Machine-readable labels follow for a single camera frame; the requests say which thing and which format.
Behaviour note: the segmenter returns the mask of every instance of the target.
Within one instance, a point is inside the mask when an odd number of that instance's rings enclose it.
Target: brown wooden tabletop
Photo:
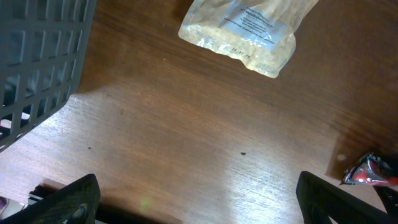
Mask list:
[[[167,223],[302,223],[301,171],[337,185],[398,147],[396,1],[320,1],[276,79],[179,39],[191,3],[98,1],[78,93],[0,153],[0,195],[94,173],[102,202]]]

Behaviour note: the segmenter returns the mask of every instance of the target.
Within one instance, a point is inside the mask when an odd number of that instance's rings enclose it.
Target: label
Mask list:
[[[224,27],[252,44],[273,50],[284,35],[286,26],[270,20],[262,11],[240,2],[232,3],[220,21]]]

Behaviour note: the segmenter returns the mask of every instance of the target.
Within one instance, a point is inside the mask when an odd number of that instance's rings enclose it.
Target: food package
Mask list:
[[[295,49],[293,33],[318,0],[195,0],[178,35],[275,78]]]
[[[397,165],[396,157],[382,158],[370,152],[345,171],[341,184],[398,185]]]

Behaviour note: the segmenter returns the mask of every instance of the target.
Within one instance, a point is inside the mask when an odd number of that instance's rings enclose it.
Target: laundry basket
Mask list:
[[[76,92],[96,0],[0,0],[0,152]]]

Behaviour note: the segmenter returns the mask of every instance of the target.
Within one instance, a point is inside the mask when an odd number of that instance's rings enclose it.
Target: bag of powder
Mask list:
[[[293,33],[318,0],[195,0],[178,35],[275,78],[295,49]]]

